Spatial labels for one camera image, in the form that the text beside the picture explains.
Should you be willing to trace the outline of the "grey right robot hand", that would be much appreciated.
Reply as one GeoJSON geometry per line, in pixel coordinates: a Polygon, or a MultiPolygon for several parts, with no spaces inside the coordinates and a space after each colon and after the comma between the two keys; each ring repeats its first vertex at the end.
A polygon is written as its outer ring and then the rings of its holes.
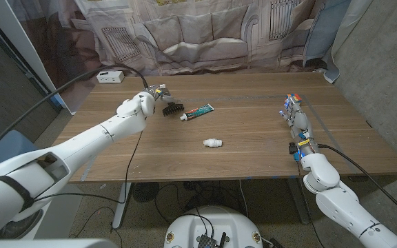
{"type": "Polygon", "coordinates": [[[302,157],[319,153],[318,144],[314,141],[312,124],[302,110],[301,97],[297,94],[288,94],[284,100],[285,110],[279,111],[290,128],[293,141],[289,143],[289,154],[299,161],[302,157]]]}

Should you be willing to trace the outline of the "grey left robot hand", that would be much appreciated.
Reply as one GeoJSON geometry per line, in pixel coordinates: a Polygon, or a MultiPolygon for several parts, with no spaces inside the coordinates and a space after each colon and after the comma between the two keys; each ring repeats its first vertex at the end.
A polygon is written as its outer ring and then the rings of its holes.
{"type": "Polygon", "coordinates": [[[165,103],[176,103],[177,100],[170,94],[166,84],[150,85],[143,90],[153,96],[155,100],[160,99],[165,103]]]}

